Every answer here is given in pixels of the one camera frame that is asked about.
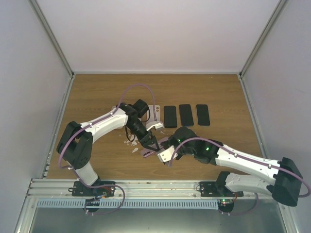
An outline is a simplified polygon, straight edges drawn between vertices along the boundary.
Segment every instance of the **white backdrop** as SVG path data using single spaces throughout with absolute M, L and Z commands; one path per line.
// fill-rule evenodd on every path
M 245 74 L 268 156 L 292 159 L 311 184 L 311 1 L 289 1 Z M 302 186 L 301 193 L 306 193 Z M 311 197 L 296 208 L 309 233 Z
M 38 0 L 73 71 L 237 73 L 278 0 Z
M 42 174 L 69 75 L 28 1 L 0 1 L 0 19 L 0 233 L 11 233 Z

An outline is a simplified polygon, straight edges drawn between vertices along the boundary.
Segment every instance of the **purple cable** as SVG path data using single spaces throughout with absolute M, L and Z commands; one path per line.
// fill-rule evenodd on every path
M 113 213 L 113 212 L 119 210 L 123 206 L 124 201 L 125 201 L 125 191 L 124 191 L 124 189 L 121 186 L 119 186 L 117 184 L 104 184 L 104 185 L 99 185 L 99 186 L 90 186 L 90 185 L 87 185 L 86 183 L 84 183 L 84 181 L 79 177 L 79 175 L 76 173 L 75 170 L 73 170 L 73 173 L 78 177 L 79 181 L 87 188 L 116 187 L 116 188 L 119 188 L 122 191 L 122 193 L 123 193 L 122 201 L 121 201 L 120 205 L 118 205 L 117 208 L 115 208 L 115 209 L 113 209 L 111 211 L 108 211 L 108 212 L 92 213 L 91 215 L 107 215 L 107 214 L 110 214 L 110 213 Z M 88 214 L 86 207 L 87 207 L 87 202 L 86 202 L 86 204 L 84 206 L 84 211 Z
M 155 118 L 155 120 L 156 120 L 156 101 L 155 101 L 155 96 L 154 96 L 152 90 L 151 90 L 147 85 L 141 84 L 141 83 L 138 83 L 138 84 L 134 84 L 134 85 L 132 85 L 132 86 L 129 86 L 129 87 L 123 92 L 123 94 L 121 95 L 121 98 L 120 98 L 120 100 L 119 100 L 119 103 L 118 103 L 116 109 L 112 112 L 112 115 L 115 114 L 116 111 L 119 109 L 119 107 L 120 107 L 120 105 L 121 105 L 121 103 L 122 103 L 122 100 L 123 100 L 125 94 L 126 94 L 130 89 L 132 89 L 134 86 L 144 86 L 144 87 L 146 87 L 146 88 L 150 91 L 150 93 L 151 93 L 151 95 L 152 95 L 152 99 L 153 99 L 154 118 Z M 111 116 L 111 114 L 106 114 L 106 115 L 104 115 L 102 118 L 100 118 L 100 119 L 98 119 L 98 120 L 92 122 L 92 125 L 97 124 L 97 123 L 99 123 L 99 122 L 101 122 L 101 121 L 103 121 L 103 120 L 106 120 L 106 119 L 109 118 L 110 116 Z M 65 144 L 65 146 L 64 146 L 64 148 L 62 149 L 62 152 L 60 153 L 59 158 L 58 158 L 58 167 L 59 167 L 60 169 L 65 169 L 65 168 L 71 169 L 71 168 L 72 168 L 72 166 L 69 166 L 69 165 L 67 165 L 67 166 L 62 166 L 62 159 L 63 159 L 63 157 L 64 157 L 65 151 L 67 150 L 67 148 L 68 148 L 68 146 L 70 145 L 70 143 L 76 138 L 76 136 L 78 136 L 78 134 L 80 134 L 81 132 L 83 132 L 84 130 L 86 130 L 86 129 L 90 128 L 90 127 L 91 127 L 91 124 L 86 125 L 86 126 L 84 126 L 82 129 L 78 130 L 76 133 L 73 134 L 73 136 L 71 136 L 71 138 L 70 138 L 70 139 L 68 140 L 68 142 Z
M 245 214 L 248 214 L 250 212 L 252 212 L 253 210 L 255 210 L 257 207 L 258 207 L 258 203 L 259 203 L 259 197 L 258 197 L 258 194 L 255 193 L 255 196 L 256 196 L 256 203 L 255 205 L 253 206 L 253 208 L 251 208 L 250 210 L 247 210 L 247 211 L 244 211 L 244 212 L 241 212 L 241 213 L 225 213 L 223 211 L 221 211 L 220 209 L 218 209 L 218 211 L 221 213 L 221 214 L 228 214 L 229 215 L 233 215 L 233 216 L 239 216 L 239 215 L 245 215 Z
M 206 138 L 202 138 L 202 137 L 193 137 L 193 138 L 186 139 L 185 141 L 183 141 L 182 143 L 180 143 L 180 144 L 176 147 L 176 149 L 174 150 L 174 152 L 173 152 L 173 154 L 172 154 L 172 157 L 171 157 L 169 166 L 172 166 L 173 160 L 174 160 L 174 155 L 175 155 L 175 154 L 177 153 L 177 151 L 181 148 L 181 146 L 184 145 L 184 144 L 187 143 L 187 142 L 192 141 L 192 140 L 202 140 L 202 141 L 209 142 L 209 143 L 211 143 L 211 144 L 213 144 L 213 145 L 215 145 L 215 146 L 217 146 L 217 147 L 223 149 L 224 151 L 228 152 L 229 154 L 235 155 L 234 152 L 228 150 L 227 148 L 225 148 L 225 147 L 223 147 L 223 146 L 221 146 L 221 145 L 218 145 L 216 142 L 214 142 L 214 141 L 212 141 L 212 140 L 209 140 L 209 139 L 206 139 Z M 260 161 L 256 161 L 256 160 L 254 160 L 254 159 L 244 157 L 244 156 L 242 156 L 242 155 L 240 155 L 240 154 L 237 154 L 237 156 L 238 156 L 239 158 L 241 158 L 241 159 L 247 160 L 247 161 L 249 161 L 249 162 L 253 162 L 253 163 L 255 163 L 255 164 L 259 164 L 259 165 L 262 165 L 262 166 L 269 166 L 269 164 L 267 164 L 267 163 L 263 163 L 263 162 L 260 162 Z M 284 169 L 284 168 L 281 168 L 281 167 L 277 167 L 277 166 L 274 166 L 274 165 L 271 165 L 271 167 L 274 168 L 274 169 L 280 170 L 280 171 L 284 171 L 285 173 L 290 174 L 291 176 L 294 176 L 297 180 L 299 180 L 300 182 L 302 182 L 302 183 L 307 187 L 308 192 L 307 192 L 306 194 L 299 195 L 300 198 L 305 198 L 305 197 L 310 196 L 310 194 L 311 194 L 311 187 L 310 187 L 310 185 L 309 185 L 306 181 L 304 181 L 300 176 L 298 176 L 298 175 L 296 175 L 295 173 L 292 173 L 291 171 L 288 171 L 288 170 L 286 170 L 286 169 Z

